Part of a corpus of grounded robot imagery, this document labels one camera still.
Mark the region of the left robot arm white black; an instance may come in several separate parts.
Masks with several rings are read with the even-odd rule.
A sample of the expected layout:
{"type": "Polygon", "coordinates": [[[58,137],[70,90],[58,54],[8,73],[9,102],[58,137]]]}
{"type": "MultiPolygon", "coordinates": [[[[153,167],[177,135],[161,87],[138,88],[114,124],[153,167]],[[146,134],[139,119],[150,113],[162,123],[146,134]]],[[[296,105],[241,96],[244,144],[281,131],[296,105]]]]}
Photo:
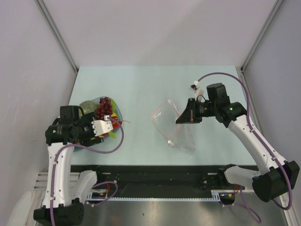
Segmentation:
{"type": "Polygon", "coordinates": [[[80,106],[60,107],[60,115],[45,132],[48,146],[48,178],[45,197],[33,218],[43,226],[79,226],[84,217],[84,203],[91,188],[103,185],[102,174],[92,170],[80,173],[71,186],[71,159],[76,147],[94,144],[94,139],[112,131],[106,115],[97,120],[94,113],[84,114],[80,106]]]}

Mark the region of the clear zip top bag pink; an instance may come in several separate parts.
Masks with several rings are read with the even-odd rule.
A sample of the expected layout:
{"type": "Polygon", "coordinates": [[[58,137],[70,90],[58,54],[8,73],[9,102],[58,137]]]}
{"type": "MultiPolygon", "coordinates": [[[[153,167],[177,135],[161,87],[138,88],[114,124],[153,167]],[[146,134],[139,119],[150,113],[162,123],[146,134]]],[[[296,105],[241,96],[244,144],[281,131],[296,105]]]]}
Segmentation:
{"type": "Polygon", "coordinates": [[[194,136],[185,124],[176,124],[181,110],[176,101],[165,98],[151,115],[151,122],[157,131],[164,137],[167,146],[181,149],[190,154],[196,150],[194,136]]]}

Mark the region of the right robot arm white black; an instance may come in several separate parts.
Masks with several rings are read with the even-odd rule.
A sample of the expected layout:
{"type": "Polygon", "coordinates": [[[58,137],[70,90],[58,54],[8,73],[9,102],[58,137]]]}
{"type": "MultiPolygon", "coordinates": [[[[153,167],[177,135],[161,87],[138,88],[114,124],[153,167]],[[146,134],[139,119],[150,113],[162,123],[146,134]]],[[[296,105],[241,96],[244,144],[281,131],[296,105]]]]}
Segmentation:
{"type": "Polygon", "coordinates": [[[258,132],[247,116],[247,110],[239,103],[231,103],[222,83],[207,86],[209,99],[202,101],[203,90],[195,82],[191,85],[195,92],[189,98],[176,124],[195,124],[204,117],[215,117],[228,128],[244,145],[254,159],[258,170],[250,170],[229,164],[218,169],[217,184],[228,189],[237,184],[254,190],[263,202],[269,202],[294,189],[300,171],[295,161],[288,162],[258,132]]]}

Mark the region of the green celery stalks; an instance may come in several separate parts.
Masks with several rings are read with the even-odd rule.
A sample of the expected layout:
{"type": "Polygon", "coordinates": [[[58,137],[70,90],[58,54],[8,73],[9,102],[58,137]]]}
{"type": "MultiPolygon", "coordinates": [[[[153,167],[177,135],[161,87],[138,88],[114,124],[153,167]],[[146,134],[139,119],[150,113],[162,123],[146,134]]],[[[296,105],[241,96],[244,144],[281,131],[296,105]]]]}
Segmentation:
{"type": "Polygon", "coordinates": [[[110,131],[109,133],[104,133],[100,136],[95,137],[95,140],[100,140],[101,142],[103,142],[106,138],[113,138],[116,139],[117,136],[113,131],[110,131]]]}

